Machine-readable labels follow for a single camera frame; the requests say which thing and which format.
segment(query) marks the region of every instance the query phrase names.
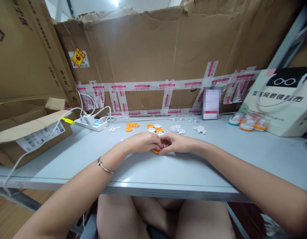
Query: phone screen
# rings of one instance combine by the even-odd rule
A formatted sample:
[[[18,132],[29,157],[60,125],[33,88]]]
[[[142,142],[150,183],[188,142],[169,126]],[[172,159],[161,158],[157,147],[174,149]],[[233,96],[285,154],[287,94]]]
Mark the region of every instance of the phone screen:
[[[204,87],[203,90],[203,120],[216,120],[222,116],[221,96],[223,89],[221,87]]]

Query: bag handle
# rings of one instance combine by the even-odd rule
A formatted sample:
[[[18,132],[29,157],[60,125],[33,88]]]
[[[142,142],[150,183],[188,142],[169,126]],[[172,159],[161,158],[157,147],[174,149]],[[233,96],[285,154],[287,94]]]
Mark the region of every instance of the bag handle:
[[[275,75],[276,75],[276,74],[273,74],[272,76],[270,76],[269,78],[267,78],[267,80],[264,82],[264,84],[263,84],[262,87],[260,88],[259,92],[263,92],[263,89],[264,89],[264,87],[266,86],[266,84],[268,83],[268,81],[269,81],[273,76],[275,76]],[[292,99],[292,98],[295,96],[295,94],[300,90],[300,88],[301,88],[301,86],[303,85],[303,83],[305,82],[306,78],[307,78],[307,73],[306,73],[305,75],[303,75],[302,78],[300,79],[300,81],[298,82],[298,85],[297,85],[297,87],[295,88],[294,92],[290,95],[290,98],[291,98],[291,99]],[[257,105],[262,106],[262,107],[277,106],[277,105],[283,104],[283,103],[285,103],[285,102],[286,102],[286,100],[284,99],[284,100],[278,102],[277,104],[265,106],[265,105],[261,105],[261,104],[260,104],[260,95],[258,95],[258,96],[256,97],[256,103],[257,103]]]

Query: silver bracelet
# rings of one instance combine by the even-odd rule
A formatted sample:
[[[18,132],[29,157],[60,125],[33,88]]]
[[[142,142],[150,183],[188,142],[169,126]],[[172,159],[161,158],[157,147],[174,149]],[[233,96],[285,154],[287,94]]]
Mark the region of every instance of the silver bracelet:
[[[102,168],[103,168],[103,170],[105,170],[106,172],[108,172],[108,173],[111,173],[111,174],[113,174],[115,171],[109,171],[109,170],[107,170],[104,166],[103,166],[103,164],[101,163],[101,161],[99,160],[100,159],[100,157],[97,159],[97,161],[98,161],[98,166],[101,166]]]

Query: power strip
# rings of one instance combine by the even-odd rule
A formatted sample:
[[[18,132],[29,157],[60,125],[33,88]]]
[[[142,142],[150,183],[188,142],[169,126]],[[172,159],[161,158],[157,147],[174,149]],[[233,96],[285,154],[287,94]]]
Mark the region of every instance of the power strip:
[[[99,124],[98,123],[98,119],[94,120],[95,124],[93,126],[88,125],[86,123],[86,121],[85,122],[81,122],[81,119],[76,119],[74,121],[75,121],[76,125],[79,125],[79,126],[82,126],[82,127],[94,130],[94,131],[98,131],[98,132],[102,131],[103,129],[106,129],[106,127],[108,126],[108,122],[107,121],[104,121],[103,123]]]

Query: paper shopping bag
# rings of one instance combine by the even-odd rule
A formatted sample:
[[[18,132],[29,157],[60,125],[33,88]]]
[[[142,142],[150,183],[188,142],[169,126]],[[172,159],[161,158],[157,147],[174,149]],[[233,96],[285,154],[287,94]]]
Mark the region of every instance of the paper shopping bag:
[[[262,70],[239,112],[270,119],[266,131],[301,136],[307,131],[307,67]]]

